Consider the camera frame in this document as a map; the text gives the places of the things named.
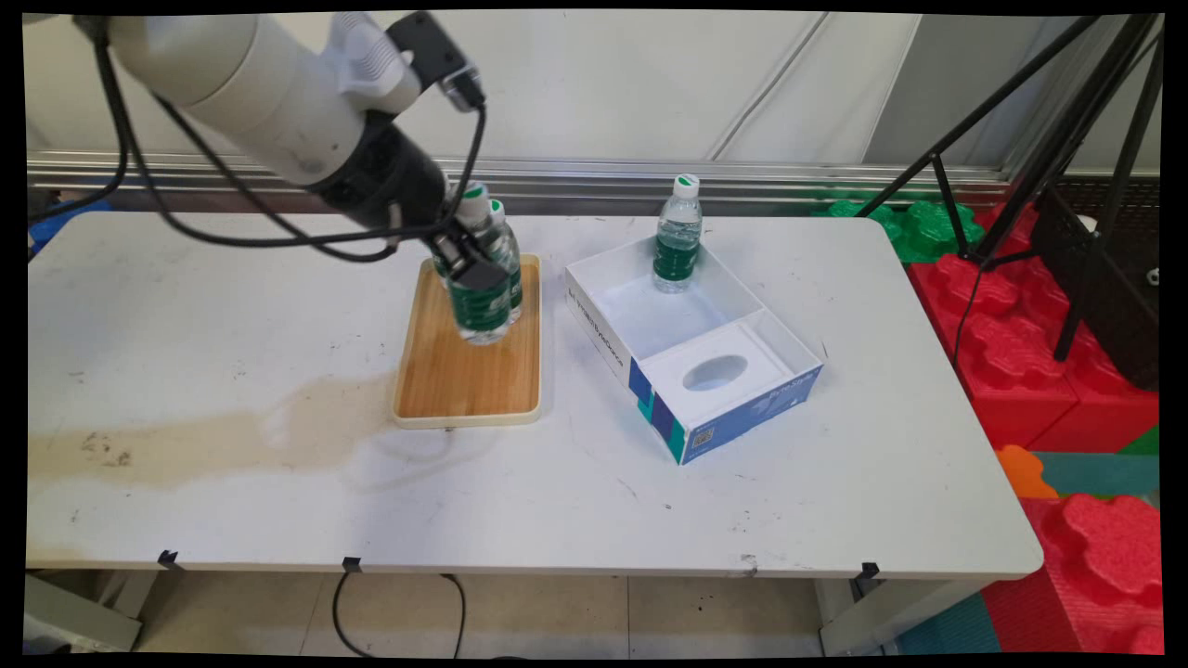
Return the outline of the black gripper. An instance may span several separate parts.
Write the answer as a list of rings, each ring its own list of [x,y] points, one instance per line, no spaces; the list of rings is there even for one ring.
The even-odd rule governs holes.
[[[492,290],[510,275],[463,228],[443,221],[446,174],[394,125],[394,116],[365,116],[362,136],[345,164],[309,185],[335,212],[367,229],[406,229],[432,239],[432,261],[447,288]]]

